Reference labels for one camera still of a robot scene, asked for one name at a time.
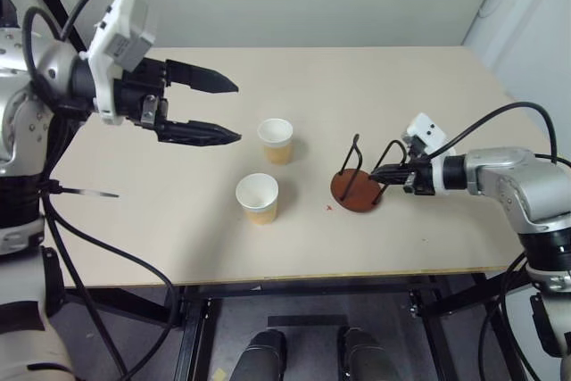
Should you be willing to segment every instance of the gray floor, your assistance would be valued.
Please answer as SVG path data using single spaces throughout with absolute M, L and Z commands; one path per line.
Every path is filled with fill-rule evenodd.
M 461 287 L 462 278 L 456 282 Z M 135 289 L 147 299 L 161 302 L 160 288 Z M 370 294 L 315 297 L 231 298 L 222 304 L 211 358 L 211 376 L 230 373 L 250 339 L 267 326 L 268 316 L 344 314 L 352 326 L 366 329 L 384 346 L 404 380 L 436 380 L 434 365 L 421 319 L 409 314 L 406 294 Z M 477 380 L 476 342 L 484 311 L 462 311 L 443 319 L 459 379 Z M 103 320 L 112 332 L 128 366 L 151 346 L 160 330 L 131 319 L 109 314 Z M 86 310 L 67 304 L 52 318 L 67 344 L 77 375 L 87 381 L 117 379 L 117 371 Z M 285 381 L 336 380 L 335 336 L 338 327 L 281 327 L 288 342 Z M 182 334 L 174 331 L 158 354 L 135 380 L 173 378 Z M 509 379 L 493 335 L 488 335 L 485 366 L 489 380 Z M 220 378 L 209 377 L 215 381 Z

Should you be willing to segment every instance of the paper cup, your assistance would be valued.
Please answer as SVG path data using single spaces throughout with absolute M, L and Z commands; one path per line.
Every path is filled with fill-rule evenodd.
M 264 173 L 246 176 L 236 186 L 236 199 L 253 223 L 270 223 L 277 213 L 277 181 Z
M 272 118 L 258 127 L 266 158 L 274 164 L 287 164 L 292 159 L 294 127 L 287 120 Z

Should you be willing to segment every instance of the black cable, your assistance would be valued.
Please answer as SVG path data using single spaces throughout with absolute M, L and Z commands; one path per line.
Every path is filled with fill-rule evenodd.
M 511 262 L 511 264 L 506 269 L 506 272 L 505 272 L 503 279 L 501 280 L 500 297 L 499 297 L 500 308 L 501 308 L 501 318 L 502 318 L 503 323 L 506 327 L 506 330 L 508 330 L 508 337 L 514 346 L 514 349 L 516 350 L 516 353 L 519 356 L 519 359 L 521 360 L 521 362 L 524 364 L 525 368 L 527 369 L 527 372 L 529 372 L 529 375 L 531 376 L 531 378 L 534 381 L 541 381 L 540 378 L 535 373 L 534 368 L 529 363 L 529 360 L 525 356 L 521 347 L 519 346 L 519 343 L 517 342 L 516 337 L 514 336 L 513 330 L 511 328 L 511 324 L 509 323 L 508 311 L 507 311 L 507 306 L 506 306 L 506 294 L 508 292 L 509 275 L 511 272 L 513 272 L 513 270 L 516 268 L 516 266 L 523 259 L 525 259 L 525 253 L 521 253 L 513 262 Z
M 502 107 L 496 109 L 495 111 L 488 113 L 483 118 L 481 118 L 480 120 L 477 120 L 472 125 L 470 125 L 468 128 L 466 128 L 464 131 L 462 131 L 460 134 L 455 136 L 446 145 L 444 145 L 444 146 L 440 147 L 439 149 L 435 150 L 434 152 L 430 153 L 428 155 L 428 159 L 432 160 L 433 158 L 437 157 L 438 155 L 442 155 L 443 153 L 448 151 L 450 148 L 452 148 L 455 144 L 457 144 L 460 140 L 464 139 L 467 135 L 471 134 L 472 132 L 474 132 L 475 130 L 477 130 L 481 126 L 483 126 L 488 120 L 495 118 L 496 116 L 500 115 L 501 113 L 504 113 L 506 111 L 509 111 L 511 109 L 516 109 L 519 107 L 527 107 L 530 109 L 534 109 L 535 111 L 539 112 L 540 115 L 542 115 L 543 120 L 545 121 L 545 126 L 547 127 L 547 132 L 549 133 L 549 136 L 550 136 L 550 151 L 551 151 L 550 159 L 551 159 L 551 162 L 553 162 L 554 164 L 557 164 L 557 138 L 555 136 L 555 127 L 553 126 L 553 121 L 551 120 L 550 115 L 547 113 L 547 111 L 542 106 L 540 106 L 539 104 L 530 103 L 530 102 L 516 102 L 516 103 L 506 104 L 505 106 L 502 106 Z
M 76 5 L 73 7 L 73 10 L 70 13 L 70 16 L 63 24 L 62 31 L 60 32 L 59 39 L 60 40 L 67 40 L 70 36 L 71 30 L 73 29 L 73 25 L 75 24 L 76 19 L 79 17 L 79 14 L 85 7 L 85 5 L 89 2 L 89 0 L 78 0 Z
M 156 340 L 156 342 L 151 347 L 151 349 L 147 352 L 147 354 L 145 356 L 143 356 L 143 358 L 126 375 L 123 375 L 123 377 L 121 377 L 120 381 L 124 381 L 124 380 L 129 379 L 130 377 L 133 377 L 133 375 L 135 375 L 154 356 L 154 354 L 159 350 L 162 343 L 167 338 L 169 331 L 174 327 L 174 325 L 177 321 L 177 316 L 178 316 L 178 290 L 177 290 L 177 288 L 170 282 L 170 280 L 167 276 L 162 274 L 157 268 L 155 268 L 150 263 L 143 261 L 142 259 L 139 259 L 130 253 L 124 252 L 121 249 L 118 249 L 117 247 L 113 247 L 110 244 L 107 244 L 103 241 L 97 240 L 96 238 L 89 236 L 85 232 L 73 227 L 67 220 L 65 220 L 57 212 L 57 210 L 54 208 L 54 206 L 52 205 L 49 198 L 46 198 L 46 201 L 44 201 L 44 208 L 46 210 L 46 214 L 49 215 L 50 218 L 53 218 L 54 220 L 56 220 L 59 224 L 61 224 L 64 228 L 69 230 L 72 234 L 78 236 L 79 238 L 81 238 L 83 240 L 86 240 L 90 244 L 94 244 L 94 245 L 101 247 L 101 248 L 103 248 L 109 252 L 118 254 L 119 256 L 121 256 L 121 257 L 123 257 L 129 261 L 132 261 L 132 262 L 136 263 L 137 265 L 142 266 L 145 269 L 148 269 L 155 276 L 157 276 L 165 284 L 165 286 L 169 289 L 171 307 L 170 307 L 169 319 L 167 321 L 165 328 L 162 330 L 161 334 L 159 335 L 159 338 Z
M 125 362 L 121 358 L 119 350 L 115 346 L 115 343 L 113 342 L 111 336 L 109 335 L 109 332 L 105 327 L 105 324 L 103 323 L 101 317 L 99 316 L 99 313 L 97 312 L 97 308 L 95 307 L 95 303 L 91 298 L 91 295 L 87 291 L 85 285 L 83 284 L 83 281 L 81 280 L 81 277 L 79 276 L 78 271 L 76 270 L 75 266 L 73 265 L 73 262 L 71 261 L 70 254 L 68 253 L 65 244 L 63 243 L 62 236 L 60 235 L 60 232 L 57 229 L 57 225 L 55 225 L 54 217 L 48 214 L 49 212 L 48 208 L 51 206 L 49 195 L 42 196 L 42 202 L 44 203 L 44 209 L 46 210 L 47 226 L 49 227 L 50 232 L 52 233 L 55 246 L 57 247 L 59 254 L 62 256 L 63 263 L 70 272 L 71 278 L 73 279 L 73 283 L 77 287 L 79 295 L 81 296 L 81 299 L 84 301 L 86 305 L 87 312 L 89 313 L 89 316 L 93 320 L 95 327 L 99 332 L 99 335 L 103 339 L 105 347 L 109 351 L 109 354 L 112 356 L 113 361 L 115 362 L 115 365 L 119 369 L 120 373 L 122 375 L 127 374 L 127 367 L 125 366 Z
M 519 269 L 518 273 L 509 281 L 508 288 L 510 288 L 512 282 L 515 282 L 519 277 L 526 275 L 525 266 L 527 262 L 525 262 L 521 268 Z M 484 317 L 484 321 L 482 322 L 482 326 L 480 327 L 480 335 L 478 337 L 478 352 L 477 352 L 477 359 L 478 359 L 478 373 L 480 374 L 480 381 L 486 381 L 485 371 L 484 371 L 484 342 L 485 342 L 485 334 L 487 332 L 488 324 L 492 321 L 492 317 L 500 308 L 500 302 L 496 299 L 492 302 L 493 308 L 486 312 Z
M 542 160 L 550 160 L 551 155 L 547 155 L 545 153 L 536 153 L 535 158 L 541 158 Z M 558 156 L 557 161 L 561 162 L 562 164 L 567 165 L 571 169 L 571 162 L 566 160 L 565 158 L 561 158 L 560 156 Z
M 32 6 L 28 8 L 24 14 L 24 19 L 22 20 L 21 49 L 32 86 L 34 87 L 37 96 L 42 102 L 47 104 L 52 112 L 55 112 L 55 100 L 52 95 L 51 88 L 47 85 L 46 79 L 37 72 L 36 64 L 34 63 L 34 52 L 32 50 L 32 25 L 36 15 L 42 17 L 55 38 L 59 37 L 57 26 L 47 12 L 37 6 Z

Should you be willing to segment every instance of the wire cup stand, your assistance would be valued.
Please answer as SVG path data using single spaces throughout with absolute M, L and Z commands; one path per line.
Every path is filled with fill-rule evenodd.
M 331 194 L 345 209 L 364 213 L 371 211 L 378 206 L 383 193 L 389 186 L 380 186 L 375 180 L 369 178 L 369 174 L 367 172 L 360 169 L 363 164 L 363 155 L 357 146 L 358 142 L 359 134 L 356 134 L 353 137 L 351 148 L 347 153 L 343 166 L 338 172 L 336 172 L 331 180 Z M 406 161 L 406 148 L 399 140 L 392 140 L 383 151 L 375 169 L 381 165 L 381 162 L 385 159 L 386 155 L 394 145 L 398 145 L 401 148 L 401 163 Z M 346 169 L 347 163 L 351 159 L 353 152 L 357 154 L 357 168 Z

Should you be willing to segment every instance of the brown round base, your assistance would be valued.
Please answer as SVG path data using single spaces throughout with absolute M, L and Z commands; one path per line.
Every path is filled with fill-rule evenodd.
M 375 180 L 370 180 L 365 171 L 360 170 L 357 173 L 349 194 L 341 201 L 343 192 L 345 192 L 345 188 L 349 180 L 351 180 L 354 171 L 355 169 L 347 169 L 341 175 L 336 173 L 331 180 L 331 194 L 347 210 L 361 213 L 371 211 L 378 206 L 378 204 L 373 204 L 373 202 L 381 190 L 381 186 Z

